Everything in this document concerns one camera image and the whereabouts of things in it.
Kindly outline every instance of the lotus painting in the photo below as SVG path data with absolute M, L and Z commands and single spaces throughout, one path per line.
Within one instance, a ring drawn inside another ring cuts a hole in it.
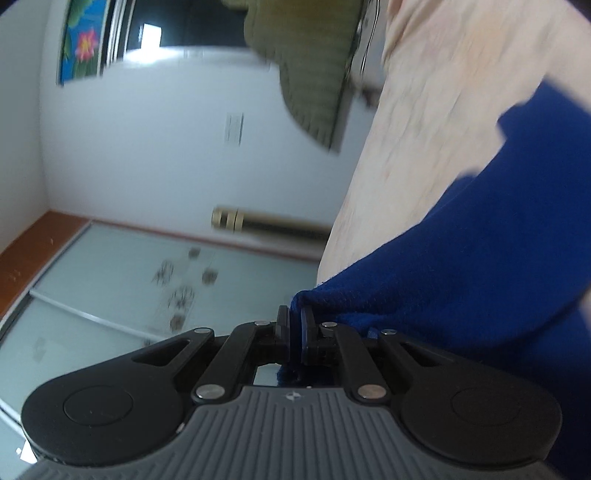
M 61 51 L 60 83 L 95 77 L 109 0 L 71 0 Z

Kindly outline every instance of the wooden trim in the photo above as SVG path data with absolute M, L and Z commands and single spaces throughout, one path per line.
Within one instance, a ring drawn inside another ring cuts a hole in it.
M 299 254 L 296 252 L 281 252 L 278 250 L 274 250 L 272 248 L 254 247 L 252 245 L 242 245 L 242 244 L 237 244 L 237 243 L 230 242 L 230 241 L 205 238 L 202 236 L 185 235 L 183 233 L 170 232 L 170 231 L 166 231 L 166 230 L 158 230 L 158 229 L 154 229 L 154 228 L 147 228 L 147 227 L 143 227 L 143 226 L 139 226 L 139 225 L 134 225 L 131 223 L 111 222 L 109 220 L 102 220 L 102 219 L 92 219 L 92 220 L 94 223 L 101 223 L 103 225 L 110 225 L 110 226 L 116 226 L 116 227 L 120 227 L 120 228 L 127 228 L 129 230 L 135 230 L 137 232 L 153 233 L 156 235 L 167 236 L 170 238 L 178 238 L 179 240 L 189 240 L 189 241 L 199 242 L 199 243 L 203 243 L 203 244 L 216 245 L 218 247 L 223 247 L 223 248 L 232 248 L 235 250 L 246 250 L 246 251 L 253 252 L 256 254 L 268 255 L 270 257 L 288 258 L 290 260 L 300 260 L 300 261 L 310 262 L 310 263 L 315 263 L 315 264 L 320 262 L 320 258 L 314 257 L 313 255 Z
M 47 212 L 0 253 L 0 319 L 41 269 L 88 223 L 88 219 Z

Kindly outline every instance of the wall outlet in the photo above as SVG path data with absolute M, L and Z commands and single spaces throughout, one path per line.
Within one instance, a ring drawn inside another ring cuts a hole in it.
M 229 113 L 226 118 L 225 143 L 238 146 L 242 142 L 242 127 L 244 126 L 244 113 Z

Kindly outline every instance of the pink lotus flower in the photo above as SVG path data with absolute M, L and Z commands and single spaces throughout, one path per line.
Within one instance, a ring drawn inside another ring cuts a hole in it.
M 99 46 L 94 28 L 88 32 L 78 34 L 78 46 L 76 47 L 76 58 L 78 61 L 88 61 L 95 56 L 95 48 Z

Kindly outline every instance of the blue cloth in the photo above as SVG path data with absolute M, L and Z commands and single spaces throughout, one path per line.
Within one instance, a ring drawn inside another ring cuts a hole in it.
M 591 474 L 591 117 L 544 82 L 499 119 L 506 142 L 417 226 L 314 290 L 294 317 L 395 328 L 529 378 L 563 409 L 549 461 Z

